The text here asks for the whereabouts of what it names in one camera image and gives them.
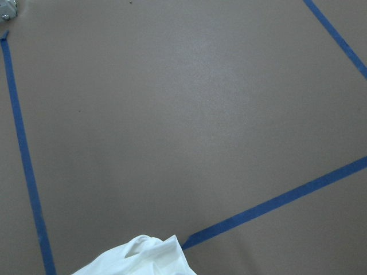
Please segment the white long-sleeve printed shirt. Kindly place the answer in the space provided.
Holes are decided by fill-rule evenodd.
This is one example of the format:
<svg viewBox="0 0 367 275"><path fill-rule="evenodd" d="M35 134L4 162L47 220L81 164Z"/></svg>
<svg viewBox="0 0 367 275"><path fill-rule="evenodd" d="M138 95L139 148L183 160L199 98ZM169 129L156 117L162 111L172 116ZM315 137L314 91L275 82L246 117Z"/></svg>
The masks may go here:
<svg viewBox="0 0 367 275"><path fill-rule="evenodd" d="M166 240L139 235L96 257L75 274L195 274L176 235Z"/></svg>

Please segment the aluminium frame post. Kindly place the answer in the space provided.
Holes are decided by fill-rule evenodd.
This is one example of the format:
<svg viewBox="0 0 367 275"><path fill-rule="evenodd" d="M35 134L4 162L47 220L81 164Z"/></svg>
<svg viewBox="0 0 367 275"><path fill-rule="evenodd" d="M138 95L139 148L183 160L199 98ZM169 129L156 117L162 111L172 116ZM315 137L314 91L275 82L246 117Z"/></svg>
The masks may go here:
<svg viewBox="0 0 367 275"><path fill-rule="evenodd" d="M17 0L0 0L0 16L2 22L7 22L18 15Z"/></svg>

